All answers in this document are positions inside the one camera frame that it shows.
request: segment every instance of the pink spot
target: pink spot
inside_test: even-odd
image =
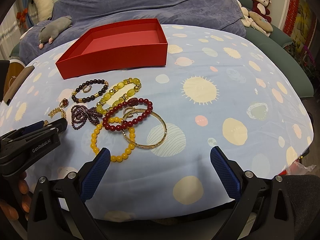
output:
[[[203,115],[198,115],[195,118],[196,124],[200,126],[206,126],[208,124],[208,119]]]
[[[218,69],[216,69],[215,67],[210,67],[210,69],[213,71],[213,72],[218,72]]]

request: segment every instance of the blue blanket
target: blue blanket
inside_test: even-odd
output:
[[[73,26],[62,32],[52,44],[39,49],[38,34],[50,20],[39,22],[20,42],[20,59],[26,65],[39,55],[87,30],[113,22],[158,18],[161,24],[192,25],[223,30],[245,37],[240,21],[243,14],[236,0],[58,0],[52,20],[70,15]]]

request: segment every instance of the red box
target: red box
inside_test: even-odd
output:
[[[88,30],[56,62],[63,79],[144,66],[164,66],[168,42],[159,21],[130,20]]]

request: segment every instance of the black beaded bracelet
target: black beaded bracelet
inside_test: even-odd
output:
[[[80,90],[84,89],[87,86],[91,86],[92,84],[104,84],[103,88],[96,94],[87,97],[87,98],[76,98],[76,94],[78,92],[80,92]],[[90,80],[90,81],[86,81],[85,83],[82,83],[82,85],[80,85],[79,87],[76,88],[75,91],[72,92],[72,96],[71,99],[75,102],[75,103],[86,103],[86,102],[90,102],[95,100],[97,97],[102,96],[103,93],[105,93],[108,89],[109,83],[107,81],[105,81],[104,79],[94,79],[94,80]]]

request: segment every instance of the blue curtain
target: blue curtain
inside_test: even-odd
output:
[[[28,2],[29,2],[29,0],[22,0],[22,4],[23,4],[23,8],[24,9],[28,7]],[[34,25],[32,20],[31,20],[31,17],[30,17],[30,15],[28,13],[26,15],[26,24],[28,26],[28,29],[31,28]]]

